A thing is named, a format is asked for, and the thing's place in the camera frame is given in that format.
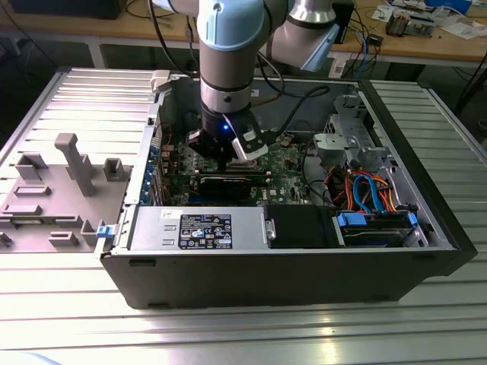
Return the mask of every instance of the motherboard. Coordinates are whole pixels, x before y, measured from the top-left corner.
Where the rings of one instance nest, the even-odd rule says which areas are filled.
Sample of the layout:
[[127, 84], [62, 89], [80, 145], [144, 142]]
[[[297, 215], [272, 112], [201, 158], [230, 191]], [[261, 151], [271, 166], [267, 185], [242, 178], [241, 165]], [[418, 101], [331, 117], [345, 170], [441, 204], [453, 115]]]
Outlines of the motherboard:
[[215, 161], [201, 157], [183, 142], [163, 149], [163, 173], [157, 184], [163, 205], [310, 204], [299, 144], [274, 144], [257, 160], [231, 161], [224, 172], [218, 171]]

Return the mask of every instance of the circuit board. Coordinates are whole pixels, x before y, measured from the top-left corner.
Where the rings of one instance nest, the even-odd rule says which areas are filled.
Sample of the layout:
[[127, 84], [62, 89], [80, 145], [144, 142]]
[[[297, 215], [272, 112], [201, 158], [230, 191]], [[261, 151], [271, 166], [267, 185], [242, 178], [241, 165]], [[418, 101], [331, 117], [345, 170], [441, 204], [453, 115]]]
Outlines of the circuit board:
[[[275, 144], [261, 158], [242, 163], [230, 162], [224, 172], [213, 160], [207, 160], [184, 143], [174, 146], [171, 164], [175, 168], [165, 175], [168, 193], [165, 204], [172, 206], [220, 205], [263, 206], [266, 204], [310, 204], [309, 191], [300, 170], [301, 154], [297, 144]], [[250, 181], [250, 196], [244, 200], [207, 199], [198, 186], [205, 177], [245, 179]]]

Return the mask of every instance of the table leg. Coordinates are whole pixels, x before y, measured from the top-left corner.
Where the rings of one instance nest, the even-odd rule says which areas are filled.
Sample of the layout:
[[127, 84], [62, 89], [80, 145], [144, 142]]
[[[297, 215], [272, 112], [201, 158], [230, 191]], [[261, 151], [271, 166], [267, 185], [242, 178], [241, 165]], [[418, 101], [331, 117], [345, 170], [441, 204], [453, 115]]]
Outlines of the table leg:
[[158, 67], [158, 63], [156, 61], [156, 58], [155, 58], [155, 51], [154, 51], [154, 47], [148, 47], [148, 50], [149, 50], [149, 62], [151, 63], [151, 68], [153, 70], [156, 70]]
[[93, 60], [93, 66], [95, 68], [107, 68], [105, 57], [101, 52], [101, 44], [99, 42], [90, 40], [86, 43], [90, 50], [91, 59]]

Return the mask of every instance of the power supply label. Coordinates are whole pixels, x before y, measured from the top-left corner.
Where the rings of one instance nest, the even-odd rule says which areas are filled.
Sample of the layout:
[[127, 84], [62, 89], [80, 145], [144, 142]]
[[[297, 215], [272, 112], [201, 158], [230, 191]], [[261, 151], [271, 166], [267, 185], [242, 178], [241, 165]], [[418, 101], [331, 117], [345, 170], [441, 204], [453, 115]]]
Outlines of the power supply label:
[[231, 249], [229, 214], [182, 214], [180, 249]]

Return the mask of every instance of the robotic arm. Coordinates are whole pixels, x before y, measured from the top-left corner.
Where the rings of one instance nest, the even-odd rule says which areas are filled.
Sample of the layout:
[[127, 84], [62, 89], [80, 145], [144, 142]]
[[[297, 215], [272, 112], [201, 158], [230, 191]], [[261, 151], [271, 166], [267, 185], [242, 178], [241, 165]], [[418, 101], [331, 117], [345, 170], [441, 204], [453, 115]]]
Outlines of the robotic arm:
[[253, 160], [267, 153], [275, 135], [261, 131], [250, 111], [257, 53], [320, 69], [339, 31], [333, 0], [153, 2], [198, 19], [202, 128], [189, 135], [189, 145], [222, 169], [234, 157]]

